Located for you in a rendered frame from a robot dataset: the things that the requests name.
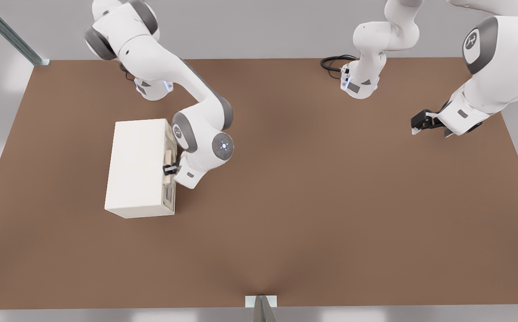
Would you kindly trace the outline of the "white oven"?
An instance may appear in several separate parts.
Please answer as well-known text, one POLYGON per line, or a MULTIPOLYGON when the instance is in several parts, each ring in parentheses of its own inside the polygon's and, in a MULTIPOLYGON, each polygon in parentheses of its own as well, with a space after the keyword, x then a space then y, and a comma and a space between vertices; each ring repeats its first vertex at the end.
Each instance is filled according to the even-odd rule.
POLYGON ((176 184, 164 167, 176 158, 177 143, 166 119, 116 122, 105 210, 126 219, 173 215, 176 184))

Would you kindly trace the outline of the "silver frame post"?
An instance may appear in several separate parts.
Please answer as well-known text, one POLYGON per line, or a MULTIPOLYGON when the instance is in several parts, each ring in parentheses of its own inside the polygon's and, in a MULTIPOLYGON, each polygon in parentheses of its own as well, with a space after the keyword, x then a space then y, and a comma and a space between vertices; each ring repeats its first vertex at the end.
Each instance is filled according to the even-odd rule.
POLYGON ((19 53, 21 53, 34 67, 50 65, 50 59, 43 59, 0 17, 0 35, 2 35, 19 53))
POLYGON ((277 306, 276 295, 245 296, 245 308, 253 308, 251 322, 277 322, 272 310, 277 306))

